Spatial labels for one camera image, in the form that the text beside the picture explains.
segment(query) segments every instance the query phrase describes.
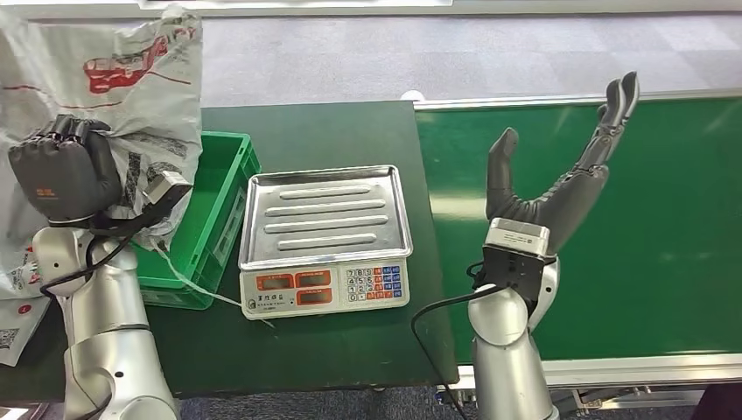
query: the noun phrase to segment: stainless steel tray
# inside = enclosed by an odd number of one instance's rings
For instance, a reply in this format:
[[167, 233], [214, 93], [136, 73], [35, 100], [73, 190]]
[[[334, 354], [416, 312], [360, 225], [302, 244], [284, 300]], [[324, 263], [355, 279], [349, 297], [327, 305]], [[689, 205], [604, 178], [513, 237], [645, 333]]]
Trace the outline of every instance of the stainless steel tray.
[[392, 165], [255, 175], [247, 202], [243, 271], [412, 253], [399, 171]]

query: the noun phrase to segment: gray carpet floor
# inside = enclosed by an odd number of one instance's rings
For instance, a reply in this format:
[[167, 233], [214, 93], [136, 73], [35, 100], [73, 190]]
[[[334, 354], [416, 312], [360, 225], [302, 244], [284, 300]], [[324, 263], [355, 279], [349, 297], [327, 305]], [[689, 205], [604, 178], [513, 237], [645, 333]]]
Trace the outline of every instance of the gray carpet floor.
[[[593, 94], [629, 70], [640, 72], [645, 92], [742, 88], [742, 15], [209, 19], [202, 103], [389, 100], [411, 89], [428, 99]], [[181, 406], [185, 420], [457, 418], [435, 403], [432, 388], [204, 398]], [[631, 409], [581, 418], [686, 420], [691, 412]], [[61, 418], [60, 407], [45, 418]]]

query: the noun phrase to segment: digital weighing scale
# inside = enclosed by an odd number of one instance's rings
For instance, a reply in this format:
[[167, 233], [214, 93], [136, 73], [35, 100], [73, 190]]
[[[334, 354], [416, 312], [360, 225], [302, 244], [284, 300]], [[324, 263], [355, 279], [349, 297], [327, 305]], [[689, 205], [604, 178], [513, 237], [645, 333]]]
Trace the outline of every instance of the digital weighing scale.
[[240, 248], [248, 319], [393, 308], [412, 253], [391, 165], [255, 175]]

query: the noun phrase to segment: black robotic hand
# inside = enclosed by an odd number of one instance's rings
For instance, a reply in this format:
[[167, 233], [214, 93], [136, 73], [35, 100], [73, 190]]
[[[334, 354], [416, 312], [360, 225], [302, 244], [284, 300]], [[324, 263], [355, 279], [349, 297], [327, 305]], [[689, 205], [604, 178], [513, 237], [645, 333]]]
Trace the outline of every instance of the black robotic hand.
[[57, 115], [8, 158], [31, 204], [53, 225], [84, 221], [115, 204], [122, 186], [103, 122]]
[[580, 159], [541, 197], [525, 200], [513, 191], [510, 158], [518, 144], [514, 129], [506, 129], [489, 151], [486, 217], [524, 221], [549, 228], [548, 254], [555, 256], [595, 204], [608, 179], [606, 161], [613, 154], [639, 99], [635, 72], [612, 81], [607, 102], [598, 109], [598, 127]]

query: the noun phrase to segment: green plastic crate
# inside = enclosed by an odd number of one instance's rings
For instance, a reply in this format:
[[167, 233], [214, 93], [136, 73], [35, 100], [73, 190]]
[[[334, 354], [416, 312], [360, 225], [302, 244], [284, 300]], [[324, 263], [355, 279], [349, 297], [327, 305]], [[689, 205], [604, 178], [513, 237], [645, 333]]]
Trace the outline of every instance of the green plastic crate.
[[[215, 292], [240, 236], [248, 179], [260, 172], [260, 165], [248, 135], [204, 131], [201, 143], [191, 201], [172, 239], [170, 257], [185, 277]], [[147, 305], [203, 310], [214, 302], [178, 280], [157, 252], [134, 248]]]

